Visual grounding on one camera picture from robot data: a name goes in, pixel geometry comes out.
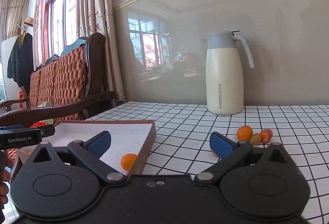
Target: coat rack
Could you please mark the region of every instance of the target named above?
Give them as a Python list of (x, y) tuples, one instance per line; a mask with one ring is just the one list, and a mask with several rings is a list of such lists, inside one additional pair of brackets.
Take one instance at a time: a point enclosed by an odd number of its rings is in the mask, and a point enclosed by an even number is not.
[(24, 28), (22, 28), (21, 25), (17, 23), (17, 26), (19, 26), (19, 28), (23, 31), (23, 33), (26, 33), (27, 25), (25, 25)]

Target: cardboard box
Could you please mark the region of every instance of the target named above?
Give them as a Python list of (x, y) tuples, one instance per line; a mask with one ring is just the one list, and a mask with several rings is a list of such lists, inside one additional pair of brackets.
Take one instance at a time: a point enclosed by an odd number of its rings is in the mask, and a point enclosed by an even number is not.
[[(143, 173), (146, 161), (156, 136), (154, 120), (136, 121), (59, 121), (54, 124), (55, 134), (44, 138), (53, 147), (67, 146), (74, 140), (87, 141), (98, 133), (107, 130), (111, 134), (111, 147), (101, 156), (100, 160), (117, 171), (130, 176)], [(12, 180), (28, 159), (28, 150), (37, 146), (27, 146), (17, 150), (16, 160), (12, 169)], [(122, 156), (133, 153), (136, 161), (129, 172), (120, 164)]]

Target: table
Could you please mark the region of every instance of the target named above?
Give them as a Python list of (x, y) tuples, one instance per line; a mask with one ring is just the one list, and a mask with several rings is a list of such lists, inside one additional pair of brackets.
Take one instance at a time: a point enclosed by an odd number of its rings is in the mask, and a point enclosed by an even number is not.
[(310, 185), (303, 212), (312, 224), (329, 221), (329, 106), (245, 106), (238, 114), (218, 116), (206, 105), (127, 102), (92, 120), (154, 119), (157, 136), (144, 174), (190, 174), (218, 161), (209, 147), (217, 131), (236, 141), (236, 131), (249, 125), (254, 133), (273, 131), (271, 142), (284, 144)]

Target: window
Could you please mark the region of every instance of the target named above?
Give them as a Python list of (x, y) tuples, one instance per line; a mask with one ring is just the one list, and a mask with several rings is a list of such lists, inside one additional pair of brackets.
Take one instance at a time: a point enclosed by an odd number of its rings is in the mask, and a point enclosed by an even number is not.
[(49, 0), (49, 57), (54, 54), (60, 55), (65, 46), (72, 44), (77, 39), (76, 1)]
[(145, 67), (173, 69), (166, 24), (155, 18), (128, 13), (130, 39), (135, 58)]

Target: window frame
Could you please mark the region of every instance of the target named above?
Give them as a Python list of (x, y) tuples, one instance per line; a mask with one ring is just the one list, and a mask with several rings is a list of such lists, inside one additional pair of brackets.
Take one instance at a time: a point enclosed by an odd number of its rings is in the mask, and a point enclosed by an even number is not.
[[(45, 64), (46, 60), (54, 55), (53, 45), (52, 45), (52, 2), (54, 0), (45, 0), (44, 5), (44, 22), (43, 22), (43, 48), (42, 52), (42, 62)], [(63, 0), (63, 15), (62, 21), (65, 23), (65, 5), (66, 0)], [(65, 25), (62, 25), (63, 33), (63, 43), (66, 46), (66, 34), (65, 34)]]

